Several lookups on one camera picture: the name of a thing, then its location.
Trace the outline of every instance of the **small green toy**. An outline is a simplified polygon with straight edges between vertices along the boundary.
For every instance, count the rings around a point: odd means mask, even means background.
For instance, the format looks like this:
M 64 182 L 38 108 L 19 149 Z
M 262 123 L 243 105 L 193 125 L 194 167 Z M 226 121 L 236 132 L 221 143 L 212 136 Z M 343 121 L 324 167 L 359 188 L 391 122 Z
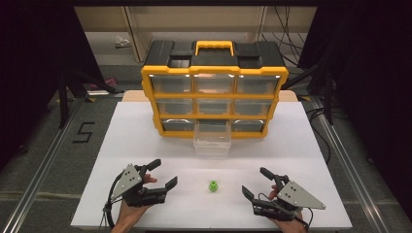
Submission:
M 216 192 L 216 190 L 218 190 L 218 183 L 215 181 L 211 181 L 209 184 L 209 189 L 212 192 Z

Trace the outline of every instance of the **yellow handle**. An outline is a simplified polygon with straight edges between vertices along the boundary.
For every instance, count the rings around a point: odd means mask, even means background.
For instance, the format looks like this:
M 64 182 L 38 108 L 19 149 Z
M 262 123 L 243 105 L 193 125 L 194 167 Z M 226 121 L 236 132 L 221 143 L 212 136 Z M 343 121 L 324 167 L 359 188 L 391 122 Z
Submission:
M 195 55 L 199 54 L 199 49 L 230 49 L 233 55 L 233 43 L 231 41 L 197 41 Z

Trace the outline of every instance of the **human hand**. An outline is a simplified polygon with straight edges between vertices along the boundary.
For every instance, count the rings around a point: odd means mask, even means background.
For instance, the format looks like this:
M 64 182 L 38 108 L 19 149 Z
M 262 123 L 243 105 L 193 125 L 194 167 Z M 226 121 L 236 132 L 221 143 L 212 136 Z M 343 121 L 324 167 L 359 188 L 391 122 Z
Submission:
M 157 179 L 146 174 L 143 178 L 144 183 L 156 183 Z M 129 207 L 124 201 L 121 201 L 118 222 L 112 230 L 112 233 L 128 232 L 142 217 L 145 211 L 151 206 Z
M 273 190 L 269 193 L 269 200 L 273 200 L 278 195 L 279 189 L 276 185 L 272 185 Z M 302 213 L 299 212 L 297 217 L 303 219 Z M 279 228 L 282 230 L 283 233 L 306 233 L 306 229 L 304 225 L 298 222 L 296 219 L 292 221 L 279 221 L 277 219 L 269 218 L 269 220 L 273 221 Z

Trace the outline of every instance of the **white tabletop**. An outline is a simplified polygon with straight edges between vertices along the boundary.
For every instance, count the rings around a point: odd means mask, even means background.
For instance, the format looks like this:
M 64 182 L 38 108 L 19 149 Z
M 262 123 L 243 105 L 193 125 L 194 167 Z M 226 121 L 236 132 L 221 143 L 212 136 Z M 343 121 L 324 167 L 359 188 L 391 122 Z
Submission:
M 136 227 L 274 229 L 267 218 L 253 214 L 251 202 L 241 191 L 244 185 L 256 198 L 260 192 L 270 192 L 274 183 L 259 172 L 260 167 L 288 175 L 326 204 L 323 211 L 313 210 L 311 229 L 352 227 L 300 103 L 279 102 L 267 136 L 232 140 L 224 158 L 195 154 L 192 139 L 159 136 L 152 117 L 150 103 L 118 103 L 72 226 L 98 227 L 109 189 L 122 169 L 128 163 L 144 165 L 160 158 L 161 166 L 151 171 L 158 182 L 147 187 L 164 186 L 175 176 L 179 182 L 169 191 L 166 202 L 148 209 Z M 216 192 L 209 190 L 212 180 L 218 183 Z M 115 222 L 119 207 L 115 204 L 112 210 Z M 309 220 L 308 210 L 303 211 L 303 218 Z

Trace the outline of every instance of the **plastic drawer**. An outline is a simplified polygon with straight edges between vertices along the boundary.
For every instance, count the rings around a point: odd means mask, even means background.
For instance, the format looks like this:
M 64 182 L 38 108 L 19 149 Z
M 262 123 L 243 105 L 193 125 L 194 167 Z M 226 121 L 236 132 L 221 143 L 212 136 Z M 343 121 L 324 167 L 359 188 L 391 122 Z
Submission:
M 196 99 L 197 112 L 204 115 L 228 115 L 231 99 Z
M 230 125 L 225 119 L 198 120 L 193 145 L 197 154 L 227 155 L 231 146 Z
M 267 116 L 272 102 L 273 100 L 235 100 L 234 113 L 242 116 Z
M 237 93 L 274 94 L 280 76 L 239 76 Z
M 154 93 L 191 92 L 190 75 L 149 75 Z
M 164 131 L 193 131 L 194 119 L 166 119 L 161 120 Z
M 194 75 L 194 90 L 197 93 L 232 93 L 234 76 L 229 74 Z
M 231 129 L 233 132 L 261 132 L 265 123 L 263 119 L 234 119 Z
M 158 112 L 162 115 L 190 115 L 193 113 L 191 99 L 156 99 Z

